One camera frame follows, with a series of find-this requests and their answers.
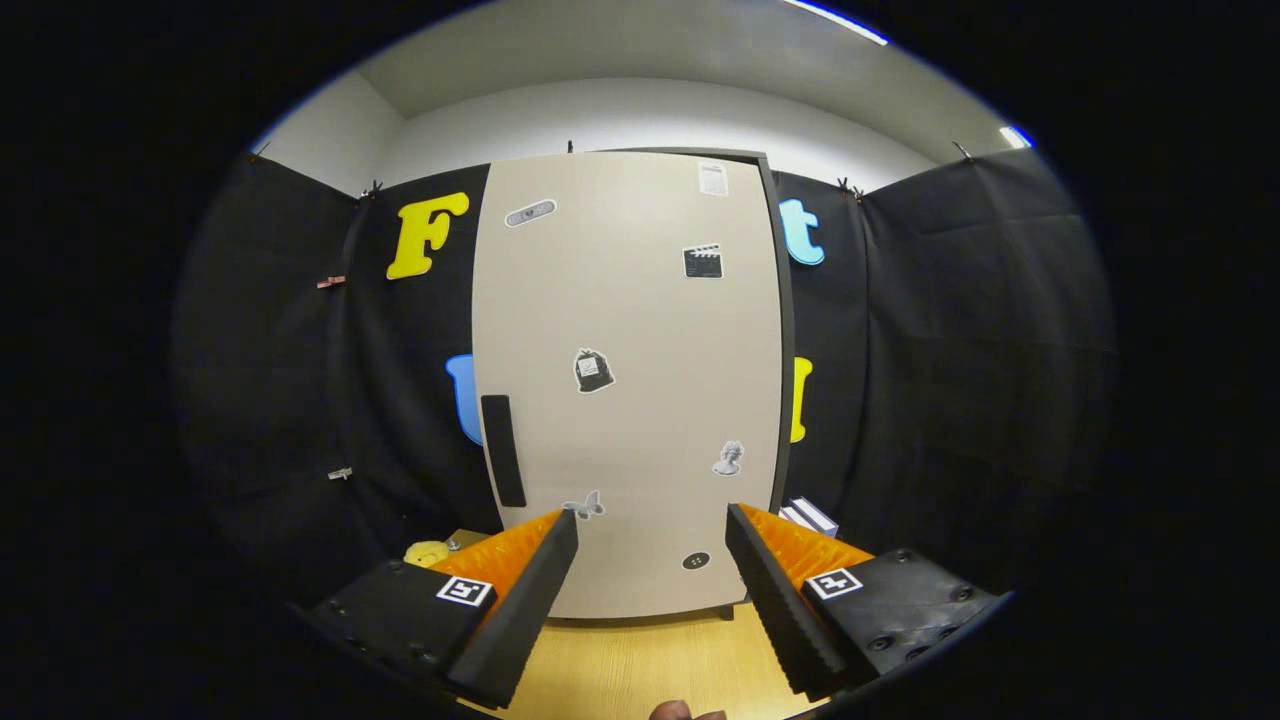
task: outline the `yellow letter f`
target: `yellow letter f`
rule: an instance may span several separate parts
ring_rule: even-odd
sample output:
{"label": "yellow letter f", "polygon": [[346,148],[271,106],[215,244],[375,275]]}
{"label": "yellow letter f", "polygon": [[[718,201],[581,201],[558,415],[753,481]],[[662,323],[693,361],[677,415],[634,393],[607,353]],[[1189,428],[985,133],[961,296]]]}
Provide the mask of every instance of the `yellow letter f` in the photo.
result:
{"label": "yellow letter f", "polygon": [[[401,237],[396,246],[396,261],[387,266],[387,279],[398,281],[430,270],[426,243],[431,243],[431,250],[439,250],[449,234],[449,214],[461,215],[470,206],[465,192],[454,192],[401,208]],[[431,213],[439,213],[434,220]]]}

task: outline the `yellow plush toy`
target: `yellow plush toy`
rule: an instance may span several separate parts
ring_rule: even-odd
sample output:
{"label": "yellow plush toy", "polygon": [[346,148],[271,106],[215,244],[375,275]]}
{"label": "yellow plush toy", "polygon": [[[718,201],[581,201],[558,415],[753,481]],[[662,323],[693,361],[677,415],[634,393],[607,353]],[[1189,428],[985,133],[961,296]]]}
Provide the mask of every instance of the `yellow plush toy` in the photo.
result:
{"label": "yellow plush toy", "polygon": [[404,551],[404,562],[430,568],[449,556],[449,548],[440,541],[416,542]]}

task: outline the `ceiling light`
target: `ceiling light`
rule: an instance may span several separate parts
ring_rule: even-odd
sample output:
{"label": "ceiling light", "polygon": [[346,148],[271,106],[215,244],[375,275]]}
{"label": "ceiling light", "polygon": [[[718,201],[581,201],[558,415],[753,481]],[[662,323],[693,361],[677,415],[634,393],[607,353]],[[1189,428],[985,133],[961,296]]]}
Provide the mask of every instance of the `ceiling light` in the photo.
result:
{"label": "ceiling light", "polygon": [[809,10],[810,13],[813,13],[815,15],[827,18],[828,20],[836,23],[837,26],[840,26],[840,27],[842,27],[845,29],[851,29],[851,31],[856,32],[858,35],[865,37],[867,40],[870,40],[876,45],[888,45],[888,41],[884,40],[883,37],[876,35],[874,32],[864,28],[863,26],[860,26],[860,24],[858,24],[858,23],[855,23],[852,20],[846,20],[845,18],[841,18],[836,13],[832,13],[829,10],[823,10],[822,8],[819,8],[817,5],[810,5],[808,3],[800,3],[800,0],[782,0],[782,1],[786,3],[786,4],[788,4],[788,5],[795,5],[796,8],[800,8],[803,10]]}
{"label": "ceiling light", "polygon": [[1027,136],[1018,132],[1018,128],[1000,128],[1000,135],[1005,136],[1005,141],[1012,147],[1030,147],[1032,141],[1027,140]]}

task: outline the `blue letter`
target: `blue letter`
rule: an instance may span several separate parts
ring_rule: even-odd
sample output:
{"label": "blue letter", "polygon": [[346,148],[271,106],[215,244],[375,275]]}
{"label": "blue letter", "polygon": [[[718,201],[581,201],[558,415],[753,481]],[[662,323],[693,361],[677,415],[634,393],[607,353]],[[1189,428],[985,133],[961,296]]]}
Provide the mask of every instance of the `blue letter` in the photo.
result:
{"label": "blue letter", "polygon": [[458,421],[471,442],[480,442],[480,407],[476,400],[476,375],[470,355],[454,355],[444,363],[444,372],[453,378],[453,397],[458,405]]}
{"label": "blue letter", "polygon": [[817,265],[827,256],[817,245],[809,241],[809,228],[818,227],[818,218],[804,211],[799,200],[785,200],[778,204],[782,211],[782,234],[787,238],[787,252],[804,265]]}

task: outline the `wooden floor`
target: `wooden floor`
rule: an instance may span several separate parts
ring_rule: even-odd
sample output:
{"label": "wooden floor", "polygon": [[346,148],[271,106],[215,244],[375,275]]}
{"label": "wooden floor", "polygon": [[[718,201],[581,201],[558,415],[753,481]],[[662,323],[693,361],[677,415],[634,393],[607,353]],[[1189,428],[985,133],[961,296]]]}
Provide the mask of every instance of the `wooden floor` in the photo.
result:
{"label": "wooden floor", "polygon": [[755,607],[737,605],[733,620],[548,620],[511,706],[472,707],[517,720],[648,720],[668,700],[728,720],[780,720],[826,702],[791,693]]}

